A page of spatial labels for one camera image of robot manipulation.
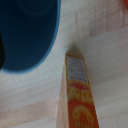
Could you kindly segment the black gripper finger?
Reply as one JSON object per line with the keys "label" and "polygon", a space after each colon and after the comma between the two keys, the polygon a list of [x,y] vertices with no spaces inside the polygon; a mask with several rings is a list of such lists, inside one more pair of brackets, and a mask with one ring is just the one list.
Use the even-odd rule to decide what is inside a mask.
{"label": "black gripper finger", "polygon": [[0,70],[4,64],[5,58],[6,58],[5,51],[4,51],[4,46],[3,46],[1,32],[0,32]]}

